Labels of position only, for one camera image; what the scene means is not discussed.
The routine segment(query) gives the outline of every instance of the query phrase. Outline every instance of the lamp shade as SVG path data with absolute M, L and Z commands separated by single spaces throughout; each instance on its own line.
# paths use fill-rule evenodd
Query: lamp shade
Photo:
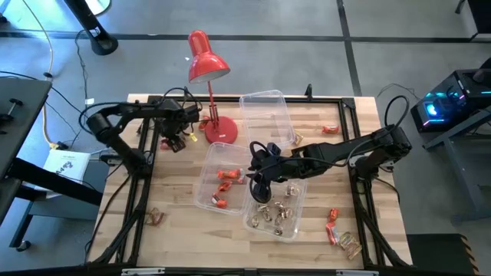
M 204 31 L 193 31 L 188 37 L 188 42 L 193 53 L 193 62 L 189 68 L 191 84 L 211 81 L 230 72 L 229 65 L 212 52 Z

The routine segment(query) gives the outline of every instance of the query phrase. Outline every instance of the black chair leg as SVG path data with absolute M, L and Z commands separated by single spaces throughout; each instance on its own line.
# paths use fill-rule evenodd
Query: black chair leg
M 28 230 L 29 224 L 31 223 L 32 216 L 33 216 L 33 215 L 29 215 L 29 212 L 31 211 L 32 203 L 33 202 L 29 202 L 29 205 L 28 205 L 27 209 L 25 210 L 24 215 L 22 216 L 22 220 L 17 227 L 17 231 L 15 232 L 14 237 L 12 238 L 12 241 L 10 242 L 9 247 L 11 247 L 11 248 L 20 248 L 21 245 L 23 245 L 23 244 L 24 245 L 26 245 L 26 244 L 30 245 L 31 244 L 28 241 L 27 242 L 25 241 L 23 243 L 23 241 L 24 241 L 24 235 L 25 235 L 26 231 Z

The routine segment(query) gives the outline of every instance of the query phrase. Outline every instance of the red desk lamp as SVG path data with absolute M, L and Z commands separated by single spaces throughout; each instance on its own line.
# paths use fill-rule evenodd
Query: red desk lamp
M 189 37 L 189 46 L 193 53 L 193 62 L 189 69 L 189 83 L 198 84 L 207 81 L 209 93 L 209 116 L 211 123 L 206 124 L 205 136 L 208 142 L 233 143 L 237 139 L 236 123 L 225 116 L 218 116 L 216 105 L 213 102 L 211 80 L 230 72 L 229 65 L 218 55 L 212 52 L 208 36 L 204 31 L 193 31 Z

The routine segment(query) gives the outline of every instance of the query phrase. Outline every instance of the blue light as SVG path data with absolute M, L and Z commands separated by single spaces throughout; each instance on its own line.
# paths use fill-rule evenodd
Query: blue light
M 427 111 L 428 111 L 428 114 L 431 116 L 436 116 L 438 114 L 437 111 L 435 110 L 435 106 L 433 104 L 427 105 Z

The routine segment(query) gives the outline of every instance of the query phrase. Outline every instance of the floor tile line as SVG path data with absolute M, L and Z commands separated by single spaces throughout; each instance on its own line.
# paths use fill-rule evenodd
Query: floor tile line
M 48 31 L 53 39 L 75 39 L 77 31 Z M 187 40 L 187 34 L 111 34 L 118 40 Z M 0 38 L 43 38 L 39 30 L 0 31 Z M 87 39 L 82 34 L 80 39 Z M 269 35 L 269 34 L 210 34 L 213 41 L 351 41 L 367 43 L 484 43 L 491 41 L 471 41 L 471 38 L 404 38 L 404 37 L 345 37 L 337 35 Z
M 350 72 L 351 86 L 353 87 L 353 95 L 360 97 L 361 85 L 358 78 L 358 72 L 356 70 L 356 62 L 354 61 L 353 44 L 351 43 L 350 30 L 348 27 L 348 20 L 346 19 L 346 11 L 344 10 L 343 0 L 337 0 L 339 19 L 341 21 L 341 30 L 344 38 L 344 49 L 346 50 L 346 59 L 348 61 L 348 70 Z

